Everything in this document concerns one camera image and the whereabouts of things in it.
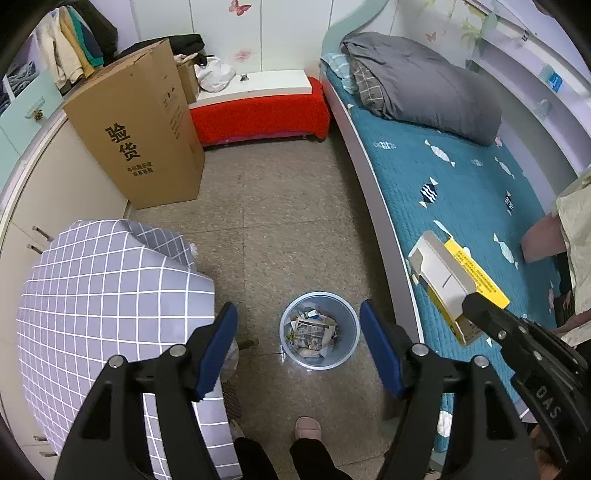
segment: person's leg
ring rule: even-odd
[[[290,448],[291,458],[300,480],[352,480],[340,471],[320,441],[320,424],[309,417],[295,423],[295,443]]]
[[[261,444],[245,438],[240,427],[235,422],[232,423],[230,430],[235,438],[234,449],[242,469],[242,480],[279,480]]]

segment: light green cloth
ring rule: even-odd
[[[91,53],[88,51],[86,44],[84,43],[84,35],[82,33],[82,18],[79,16],[79,13],[73,8],[68,5],[67,7],[68,13],[70,14],[70,18],[72,19],[72,23],[74,24],[74,30],[76,30],[76,39],[86,56],[86,59],[90,62],[93,67],[98,67],[103,65],[105,61],[103,57],[93,57]]]

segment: butterfly decal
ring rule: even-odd
[[[238,0],[232,0],[228,10],[230,10],[230,12],[236,12],[236,15],[240,17],[241,15],[244,15],[244,12],[250,7],[252,7],[252,5],[238,5]]]

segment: pink slipper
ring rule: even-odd
[[[322,428],[320,423],[310,417],[300,417],[295,422],[295,439],[316,439],[322,438]]]

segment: teal blanket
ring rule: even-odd
[[[366,110],[358,98],[345,92],[333,72],[327,76],[342,102],[349,107],[373,165],[379,187],[392,217],[402,253],[408,258],[426,230],[446,241],[440,222],[507,295],[507,309],[517,316],[555,328],[549,297],[558,287],[551,259],[526,265],[520,241],[544,216],[529,181],[501,140],[483,147],[454,135],[420,125],[384,120]],[[422,287],[414,286],[425,343],[439,355],[468,361],[477,354],[489,358],[514,401],[513,371],[501,357],[497,343],[482,336],[461,347]],[[453,411],[446,394],[441,409]],[[437,450],[447,449],[447,437],[438,435]]]

